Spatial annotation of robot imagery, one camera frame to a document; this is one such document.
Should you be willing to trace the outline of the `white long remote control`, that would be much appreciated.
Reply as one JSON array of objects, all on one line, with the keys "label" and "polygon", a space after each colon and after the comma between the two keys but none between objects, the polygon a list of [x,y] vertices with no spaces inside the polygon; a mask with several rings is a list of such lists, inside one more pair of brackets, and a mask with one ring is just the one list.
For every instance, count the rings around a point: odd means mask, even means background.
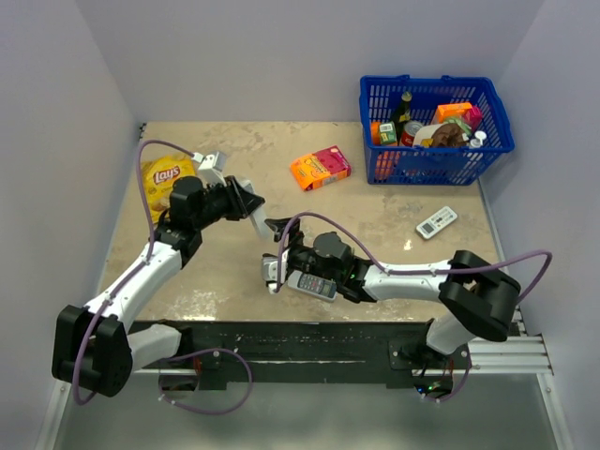
[{"label": "white long remote control", "polygon": [[[247,192],[249,192],[251,194],[255,194],[256,193],[252,182],[249,179],[247,179],[246,177],[239,178],[238,179],[238,183],[240,184],[241,188],[243,188]],[[260,206],[260,207],[258,207],[249,216],[249,218],[250,218],[250,220],[252,222],[252,225],[253,225],[256,233],[262,239],[268,239],[271,236],[271,230],[268,228],[268,226],[265,223],[266,213],[265,213],[263,205]]]}]

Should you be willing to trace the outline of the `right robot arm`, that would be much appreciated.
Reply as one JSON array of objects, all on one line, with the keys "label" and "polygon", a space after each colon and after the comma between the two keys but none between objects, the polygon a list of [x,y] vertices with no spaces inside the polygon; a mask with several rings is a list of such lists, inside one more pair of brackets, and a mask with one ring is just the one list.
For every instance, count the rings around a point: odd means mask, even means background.
[{"label": "right robot arm", "polygon": [[326,302],[338,296],[377,303],[412,299],[444,305],[447,312],[402,344],[401,358],[439,368],[458,348],[475,338],[504,342],[520,296],[520,285],[469,250],[449,260],[417,265],[386,264],[370,253],[359,257],[338,232],[304,243],[298,218],[265,220],[278,244],[262,257],[262,278],[271,293],[288,287]]}]

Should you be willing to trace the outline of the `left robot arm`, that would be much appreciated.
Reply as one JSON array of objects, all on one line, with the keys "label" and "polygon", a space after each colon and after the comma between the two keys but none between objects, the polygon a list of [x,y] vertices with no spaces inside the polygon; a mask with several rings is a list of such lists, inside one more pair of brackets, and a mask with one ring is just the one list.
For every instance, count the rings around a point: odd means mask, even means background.
[{"label": "left robot arm", "polygon": [[187,366],[194,345],[181,327],[160,322],[133,333],[131,325],[156,292],[191,260],[205,228],[221,219],[250,218],[258,234],[268,233],[264,203],[251,184],[232,176],[210,186],[195,176],[176,181],[169,209],[126,273],[84,306],[67,306],[59,313],[53,377],[110,398],[123,389],[132,372],[159,360],[174,368]]}]

